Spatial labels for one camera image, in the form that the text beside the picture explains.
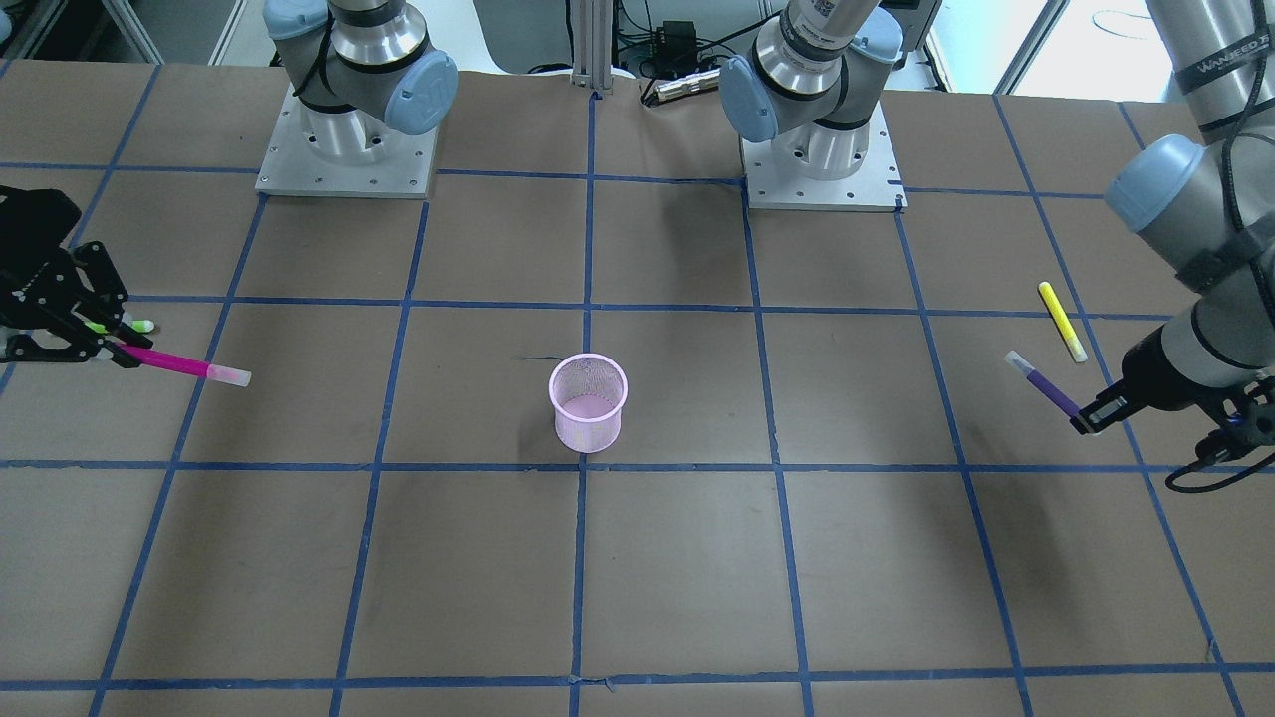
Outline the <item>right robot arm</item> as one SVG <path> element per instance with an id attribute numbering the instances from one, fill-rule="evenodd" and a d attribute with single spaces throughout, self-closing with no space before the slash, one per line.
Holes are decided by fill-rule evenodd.
<path id="1" fill-rule="evenodd" d="M 455 60 L 405 1 L 268 1 L 289 77 L 255 188 L 266 196 L 423 199 Z M 101 242 L 69 249 L 82 209 L 57 189 L 3 189 L 3 361 L 150 364 Z"/>

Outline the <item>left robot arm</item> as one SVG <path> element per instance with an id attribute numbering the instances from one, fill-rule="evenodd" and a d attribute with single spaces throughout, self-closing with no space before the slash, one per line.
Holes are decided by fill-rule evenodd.
<path id="1" fill-rule="evenodd" d="M 892 63 L 896 22 L 873 1 L 790 1 L 750 54 L 720 68 L 720 105 L 747 142 L 805 125 L 857 130 Z M 1098 434 L 1139 411 L 1196 404 L 1239 443 L 1272 441 L 1272 4 L 1150 1 L 1198 140 L 1170 134 L 1122 168 L 1104 200 L 1174 269 L 1193 306 L 1139 341 L 1119 381 L 1072 412 Z"/>

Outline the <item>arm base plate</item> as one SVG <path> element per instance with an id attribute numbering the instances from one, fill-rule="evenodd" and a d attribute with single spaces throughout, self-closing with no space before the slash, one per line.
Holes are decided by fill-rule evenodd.
<path id="1" fill-rule="evenodd" d="M 405 135 L 363 111 L 319 114 L 284 92 L 255 189 L 292 198 L 428 198 L 440 131 Z"/>
<path id="2" fill-rule="evenodd" d="M 740 153 L 752 208 L 895 212 L 909 205 L 880 105 L 861 128 L 810 122 L 769 142 L 741 137 Z"/>

